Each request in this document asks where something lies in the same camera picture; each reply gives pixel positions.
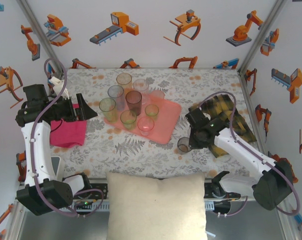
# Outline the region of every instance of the clear plastic cup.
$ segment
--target clear plastic cup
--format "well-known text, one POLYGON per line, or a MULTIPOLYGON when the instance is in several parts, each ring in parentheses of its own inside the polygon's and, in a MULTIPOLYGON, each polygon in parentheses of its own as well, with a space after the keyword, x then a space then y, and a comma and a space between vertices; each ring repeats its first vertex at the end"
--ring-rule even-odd
POLYGON ((188 137, 181 137, 179 141, 177 141, 177 151, 179 154, 187 154, 190 152, 192 148, 189 145, 189 138, 188 137))
POLYGON ((142 94, 142 105, 146 104, 149 99, 149 83, 145 79, 135 80, 133 83, 134 90, 142 94))
POLYGON ((125 90, 120 85, 113 85, 107 90, 110 98, 116 102, 116 110, 123 111, 125 109, 125 90))
POLYGON ((120 120, 128 130, 133 130, 137 125, 137 115, 134 111, 126 110, 121 113, 120 120))
POLYGON ((99 108, 110 123, 115 123, 118 120, 117 104, 113 98, 103 98, 99 103, 99 108))
POLYGON ((145 114, 152 118, 154 121, 157 120, 158 115, 159 115, 159 108, 155 104, 149 104, 148 106, 145 107, 145 114))
POLYGON ((132 90, 132 76, 129 73, 120 73, 116 77, 116 82, 124 89, 124 95, 132 90))
POLYGON ((152 118, 144 116, 137 122, 137 127, 139 128, 141 135, 146 137, 155 127, 155 122, 152 118))
POLYGON ((163 101, 166 94, 161 90, 154 90, 150 93, 151 103, 157 105, 159 108, 162 107, 163 101))

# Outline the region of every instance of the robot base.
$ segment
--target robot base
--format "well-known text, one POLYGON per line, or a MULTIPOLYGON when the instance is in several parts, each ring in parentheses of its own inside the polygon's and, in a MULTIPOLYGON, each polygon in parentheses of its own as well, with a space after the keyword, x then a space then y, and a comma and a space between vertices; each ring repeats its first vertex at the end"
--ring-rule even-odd
POLYGON ((32 61, 35 61, 40 58, 40 44, 38 43, 36 46, 37 46, 37 53, 36 55, 32 54, 32 61))
POLYGON ((251 42, 252 39, 251 39, 250 37, 247 37, 246 40, 243 40, 243 41, 234 41, 234 40, 233 40, 233 36, 231 36, 231 37, 227 38, 226 41, 227 41, 229 44, 232 44, 233 46, 237 47, 237 46, 246 44, 246 43, 248 43, 248 42, 251 42))

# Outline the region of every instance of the table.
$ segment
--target table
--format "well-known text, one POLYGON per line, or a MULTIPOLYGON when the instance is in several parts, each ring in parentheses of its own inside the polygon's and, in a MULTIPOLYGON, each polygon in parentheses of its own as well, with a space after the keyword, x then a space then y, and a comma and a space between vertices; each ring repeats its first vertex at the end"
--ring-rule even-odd
POLYGON ((248 176, 249 172, 230 155, 215 158, 208 149, 192 150, 179 155, 177 142, 188 137, 185 118, 188 108, 217 91, 229 91, 237 100, 237 109, 252 125, 236 70, 224 69, 69 69, 67 89, 76 103, 82 93, 98 117, 87 121, 83 146, 51 146, 52 155, 65 161, 64 177, 85 172, 89 178, 105 178, 106 172, 117 172, 151 178, 169 178, 204 172, 213 178, 221 171, 248 176), (141 136, 114 128, 103 120, 99 101, 108 97, 107 90, 116 85, 120 73, 132 75, 132 81, 146 79, 150 90, 162 90, 165 98, 179 103, 181 114, 168 144, 162 145, 141 136))

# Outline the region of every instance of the white wall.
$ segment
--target white wall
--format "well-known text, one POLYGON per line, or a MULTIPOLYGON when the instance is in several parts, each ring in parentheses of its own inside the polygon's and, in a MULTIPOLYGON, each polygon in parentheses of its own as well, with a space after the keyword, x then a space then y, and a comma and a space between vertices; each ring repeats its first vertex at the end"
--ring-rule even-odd
MULTIPOLYGON (((296 68, 302 71, 302 2, 288 1, 271 30, 279 28, 279 38, 269 56, 258 52, 249 66, 257 69, 256 91, 251 96, 254 107, 268 108, 270 117, 267 148, 272 154, 287 158, 299 182, 294 186, 301 199, 302 215, 302 152, 299 154, 299 129, 302 129, 302 86, 300 98, 290 103, 289 91, 271 79, 272 68, 291 75, 296 68)), ((252 81, 248 83, 251 91, 252 81)))
MULTIPOLYGON (((44 61, 48 58, 45 51, 40 52, 40 59, 31 60, 31 52, 27 48, 27 38, 21 33, 21 25, 29 27, 15 0, 1 0, 4 11, 0 12, 0 66, 12 67, 20 75, 23 85, 35 83, 46 84, 43 71, 44 61)), ((31 33, 35 43, 39 43, 36 35, 31 33)), ((22 87, 16 91, 20 98, 26 99, 22 87)), ((10 109, 16 100, 5 91, 0 93, 0 216, 12 203, 18 186, 18 168, 16 154, 25 150, 20 127, 15 121, 21 103, 10 109)))
MULTIPOLYGON (((52 46, 63 64, 70 67, 72 59, 98 68, 119 68, 124 61, 133 58, 143 68, 168 68, 176 59, 198 56, 196 68, 212 68, 223 61, 240 58, 239 65, 248 53, 253 41, 234 47, 226 42, 239 25, 247 21, 253 10, 263 21, 275 0, 30 0, 39 23, 44 24, 48 14, 60 18, 67 28, 71 41, 64 46, 52 46), (166 40, 174 39, 177 27, 169 23, 189 9, 201 18, 201 31, 193 41, 180 36, 181 46, 166 40), (110 14, 123 12, 139 25, 139 35, 120 34, 102 43, 90 42, 90 38, 112 25, 110 14)), ((249 37, 257 36, 258 26, 253 24, 249 37)))

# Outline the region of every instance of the metal floor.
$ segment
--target metal floor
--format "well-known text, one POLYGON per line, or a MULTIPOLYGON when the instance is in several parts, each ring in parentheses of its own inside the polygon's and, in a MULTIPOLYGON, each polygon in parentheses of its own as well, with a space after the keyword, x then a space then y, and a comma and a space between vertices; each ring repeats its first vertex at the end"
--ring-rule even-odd
MULTIPOLYGON (((233 202, 235 211, 241 202, 233 202)), ((26 212, 19 240, 106 240, 108 212, 93 214, 87 219, 69 218, 55 212, 35 216, 26 212)), ((242 212, 231 217, 220 217, 206 212, 206 230, 209 240, 283 240, 282 229, 275 211, 267 211, 254 201, 247 203, 242 212)))

